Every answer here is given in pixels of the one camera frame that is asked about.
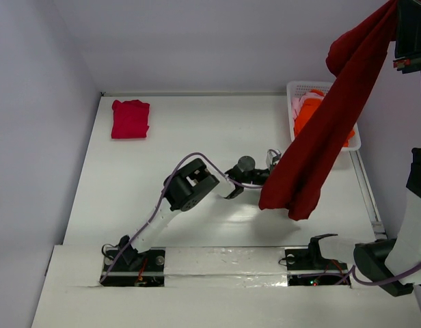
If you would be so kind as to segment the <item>dark red t shirt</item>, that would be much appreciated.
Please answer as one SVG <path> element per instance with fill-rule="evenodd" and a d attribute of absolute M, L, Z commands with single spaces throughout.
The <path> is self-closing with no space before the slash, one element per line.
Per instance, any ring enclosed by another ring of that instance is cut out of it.
<path fill-rule="evenodd" d="M 265 182 L 259 209 L 285 208 L 290 219 L 299 221 L 316 208 L 396 38 L 397 5 L 386 2 L 332 43 L 326 64 L 336 80 Z"/>

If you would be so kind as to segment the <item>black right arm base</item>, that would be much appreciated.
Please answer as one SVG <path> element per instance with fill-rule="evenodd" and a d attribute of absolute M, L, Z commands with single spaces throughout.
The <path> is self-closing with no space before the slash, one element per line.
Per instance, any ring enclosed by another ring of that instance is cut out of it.
<path fill-rule="evenodd" d="M 336 234 L 312 237 L 306 248 L 286 249 L 279 265 L 288 271 L 289 286 L 348 286 L 350 274 L 345 263 L 322 257 L 319 241 Z"/>

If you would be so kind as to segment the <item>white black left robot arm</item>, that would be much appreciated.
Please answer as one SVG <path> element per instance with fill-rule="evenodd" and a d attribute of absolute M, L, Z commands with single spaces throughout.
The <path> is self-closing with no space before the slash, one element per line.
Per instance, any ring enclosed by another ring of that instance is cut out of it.
<path fill-rule="evenodd" d="M 145 253 L 175 216 L 197 206 L 209 193 L 231 200 L 245 189 L 260 189 L 280 157 L 279 152 L 269 150 L 267 167 L 257 169 L 252 157 L 242 156 L 233 168 L 222 172 L 215 166 L 209 169 L 208 166 L 213 164 L 199 154 L 191 162 L 176 167 L 165 179 L 153 213 L 135 235 L 120 239 L 119 253 L 115 259 L 129 271 L 140 268 Z"/>

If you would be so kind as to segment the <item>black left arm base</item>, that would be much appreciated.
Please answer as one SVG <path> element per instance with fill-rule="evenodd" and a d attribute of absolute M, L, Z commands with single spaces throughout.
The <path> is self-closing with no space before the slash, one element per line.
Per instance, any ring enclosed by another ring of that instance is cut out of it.
<path fill-rule="evenodd" d="M 112 266 L 119 252 L 118 246 L 105 244 L 102 247 L 103 268 L 100 284 L 106 287 L 164 287 L 165 249 L 151 249 L 137 254 L 128 264 L 124 255 Z M 104 278 L 108 269 L 112 270 Z"/>

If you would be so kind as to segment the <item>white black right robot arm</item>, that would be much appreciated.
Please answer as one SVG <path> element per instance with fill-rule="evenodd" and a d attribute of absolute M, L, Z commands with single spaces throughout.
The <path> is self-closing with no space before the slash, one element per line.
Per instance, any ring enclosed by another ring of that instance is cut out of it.
<path fill-rule="evenodd" d="M 395 69 L 403 74 L 420 73 L 421 80 L 421 1 L 399 1 L 396 6 Z M 306 252 L 315 268 L 330 260 L 351 265 L 350 276 L 360 271 L 366 286 L 380 286 L 394 297 L 408 295 L 421 286 L 421 148 L 412 149 L 407 180 L 407 208 L 398 236 L 362 243 L 337 234 L 311 238 Z"/>

